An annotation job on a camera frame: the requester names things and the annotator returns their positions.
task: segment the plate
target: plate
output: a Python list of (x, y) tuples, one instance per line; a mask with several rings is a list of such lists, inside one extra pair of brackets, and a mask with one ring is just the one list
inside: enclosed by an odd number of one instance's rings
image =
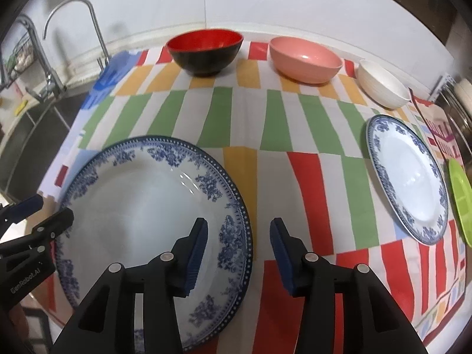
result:
[(454, 159), (450, 159), (449, 177), (455, 206), (461, 221), (462, 231), (467, 244), (472, 247), (472, 188), (462, 166)]
[(434, 245), (448, 224), (448, 195), (433, 155), (403, 122), (375, 115), (367, 124), (367, 147), (390, 204), (408, 233)]
[[(56, 242), (61, 285), (76, 307), (113, 262), (142, 265), (208, 222), (208, 242), (194, 290), (175, 298), (184, 350), (218, 334), (247, 290), (252, 232), (241, 195), (221, 165), (182, 140), (144, 136), (93, 157), (60, 207), (74, 223)], [(135, 348), (143, 351), (142, 294), (136, 295)]]

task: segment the screw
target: screw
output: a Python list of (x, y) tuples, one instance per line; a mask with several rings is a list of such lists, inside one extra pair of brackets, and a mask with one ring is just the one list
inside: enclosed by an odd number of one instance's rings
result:
[(318, 255), (315, 253), (306, 253), (305, 254), (305, 259), (308, 262), (316, 262), (318, 260)]
[(172, 254), (171, 252), (162, 253), (160, 255), (160, 259), (164, 262), (172, 261), (174, 259), (174, 254)]
[(110, 273), (116, 273), (121, 270), (121, 264), (120, 263), (112, 263), (110, 266), (108, 266), (108, 271)]
[(365, 274), (365, 273), (368, 273), (370, 271), (370, 268), (366, 264), (361, 263), (361, 264), (357, 265), (357, 270), (360, 271), (361, 273)]

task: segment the sink basin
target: sink basin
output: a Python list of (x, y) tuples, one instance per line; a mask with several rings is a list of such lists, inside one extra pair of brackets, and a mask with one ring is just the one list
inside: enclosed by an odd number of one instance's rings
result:
[(62, 119), (72, 125), (92, 86), (71, 89), (55, 104), (40, 103), (23, 114), (0, 156), (0, 189), (7, 197), (22, 201), (36, 194), (69, 133)]

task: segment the colorful patterned tablecloth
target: colorful patterned tablecloth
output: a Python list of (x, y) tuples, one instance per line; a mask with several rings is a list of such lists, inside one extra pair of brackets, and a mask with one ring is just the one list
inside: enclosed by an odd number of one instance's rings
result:
[[(351, 61), (328, 84), (307, 86), (277, 74), (267, 58), (267, 43), (245, 41), (237, 59), (215, 77), (189, 76), (163, 48), (133, 55), (135, 65), (121, 71), (126, 75), (116, 85), (117, 74), (105, 70), (106, 94), (87, 100), (40, 190), (59, 199), (90, 157), (125, 138), (186, 140), (213, 156), (237, 184), (255, 244), (240, 310), (196, 352), (293, 352), (303, 300), (282, 286), (268, 234), (274, 217), (330, 262), (368, 264), (427, 344), (462, 302), (465, 245), (451, 209), (437, 245), (421, 245), (406, 233), (376, 178), (365, 124), (380, 113), (401, 119), (444, 166), (433, 135), (413, 104), (390, 111), (369, 99)], [(458, 150), (454, 137), (443, 142)], [(49, 312), (65, 322), (70, 310), (59, 306), (64, 298), (57, 278), (51, 281)], [(336, 317), (335, 352), (341, 353), (341, 296)]]

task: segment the chrome faucet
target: chrome faucet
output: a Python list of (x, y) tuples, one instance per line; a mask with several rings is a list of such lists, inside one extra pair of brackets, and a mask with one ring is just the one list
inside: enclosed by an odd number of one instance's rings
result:
[[(91, 20), (93, 21), (94, 23), (94, 27), (95, 27), (95, 32), (97, 33), (97, 37), (98, 37), (98, 41), (100, 42), (100, 46), (101, 46), (101, 49), (103, 51), (103, 55), (105, 56), (105, 66), (108, 65), (109, 61), (110, 61), (110, 55), (107, 51), (107, 47), (105, 46), (105, 41), (103, 41), (103, 36), (101, 35), (101, 31), (100, 31), (100, 27), (98, 26), (98, 22), (97, 22), (97, 16), (95, 15), (95, 10), (94, 10), (94, 6), (91, 4), (91, 2), (89, 0), (64, 0), (62, 3), (60, 3), (57, 7), (55, 7), (51, 13), (49, 14), (49, 17), (48, 19), (46, 20), (46, 23), (44, 24), (44, 29), (42, 31), (42, 39), (43, 40), (46, 40), (46, 33), (48, 31), (48, 25), (49, 25), (49, 21), (51, 20), (51, 18), (53, 17), (53, 15), (58, 11), (58, 9), (60, 9), (61, 7), (63, 7), (64, 5), (68, 4), (68, 3), (71, 3), (73, 1), (78, 1), (80, 3), (84, 3), (85, 5), (87, 5), (87, 7), (89, 8), (89, 11), (90, 11), (90, 16), (91, 16)], [(98, 62), (98, 65), (100, 65), (100, 68), (103, 70), (103, 64), (101, 63), (101, 59), (98, 58), (97, 59), (97, 62)]]
[[(15, 20), (15, 22), (23, 25), (26, 30), (28, 31), (28, 35), (31, 39), (31, 43), (35, 52), (35, 55), (38, 59), (39, 64), (41, 65), (42, 69), (44, 70), (44, 74), (46, 76), (46, 86), (41, 90), (40, 93), (36, 94), (32, 92), (30, 89), (27, 89), (28, 93), (33, 93), (34, 97), (39, 99), (39, 101), (43, 101), (48, 97), (50, 93), (54, 93), (57, 99), (61, 96), (61, 94), (65, 91), (64, 85), (60, 78), (58, 77), (56, 71), (51, 67), (46, 54), (44, 53), (44, 49), (42, 48), (41, 42), (39, 41), (38, 34), (36, 32), (36, 27), (31, 21), (31, 19), (23, 13), (20, 13)], [(11, 85), (11, 81), (9, 80), (9, 76), (6, 73), (5, 66), (3, 65), (3, 59), (1, 57), (0, 52), (0, 90), (3, 88), (7, 88)]]

